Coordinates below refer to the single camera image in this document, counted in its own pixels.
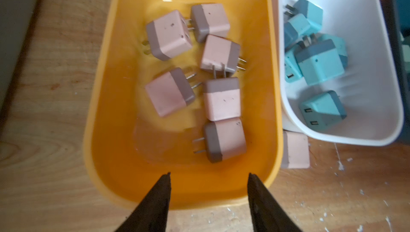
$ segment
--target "teal power adapter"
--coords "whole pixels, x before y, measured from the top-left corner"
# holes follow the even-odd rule
[[[306,35],[306,32],[310,29],[310,23],[303,14],[297,14],[291,17],[284,24],[284,47],[287,48],[299,37]]]
[[[293,6],[286,5],[287,15],[303,14],[310,24],[306,35],[315,34],[322,29],[323,9],[308,0],[298,0]]]
[[[284,54],[284,79],[286,82],[294,82],[303,77],[295,58],[295,53],[299,52],[300,50],[302,50],[302,48],[299,46],[299,44],[295,44]]]
[[[308,37],[305,36],[304,48],[295,53],[307,85],[316,85],[344,74],[343,64],[334,42],[331,39],[317,42],[315,35],[312,39],[313,44],[306,46]]]
[[[346,69],[347,67],[347,50],[346,50],[346,42],[341,37],[337,37],[330,34],[322,34],[317,39],[318,41],[325,41],[331,39],[336,46],[337,52],[339,53],[339,57],[341,63],[343,64],[343,68]]]
[[[335,91],[316,95],[299,105],[306,125],[314,131],[324,131],[347,117]]]

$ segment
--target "white plastic bin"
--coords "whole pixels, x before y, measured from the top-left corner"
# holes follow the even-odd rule
[[[308,86],[304,79],[284,80],[283,15],[286,4],[296,0],[272,0],[275,21],[283,128],[323,141],[382,146],[393,142],[403,125],[403,107],[396,71],[379,0],[309,0],[323,8],[321,33],[346,41],[348,67],[341,77]],[[299,103],[334,90],[347,118],[325,132],[309,129]]]

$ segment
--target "yellow plastic bin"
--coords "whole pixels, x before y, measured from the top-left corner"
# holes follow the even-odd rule
[[[222,3],[231,24],[228,38],[242,47],[246,71],[237,72],[246,154],[212,164],[203,137],[207,121],[202,88],[187,108],[160,118],[144,86],[174,67],[192,82],[212,78],[198,63],[203,44],[169,61],[145,55],[145,25],[178,9],[189,17],[199,3]],[[280,167],[283,135],[271,0],[112,0],[84,136],[85,165],[99,191],[126,208],[136,204],[160,175],[171,172],[171,209],[242,204],[255,173],[269,186]]]

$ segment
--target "dirt speck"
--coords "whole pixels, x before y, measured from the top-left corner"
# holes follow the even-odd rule
[[[50,90],[55,90],[55,89],[57,89],[58,87],[60,87],[60,84],[53,84],[52,86],[51,86],[51,88],[50,88]]]

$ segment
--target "wooden table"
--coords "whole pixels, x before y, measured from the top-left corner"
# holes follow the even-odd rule
[[[82,136],[110,0],[41,0],[1,128],[1,231],[114,231],[130,213],[100,196]],[[410,228],[410,148],[310,139],[311,165],[270,190],[306,232]],[[252,231],[248,205],[171,211],[168,231]]]

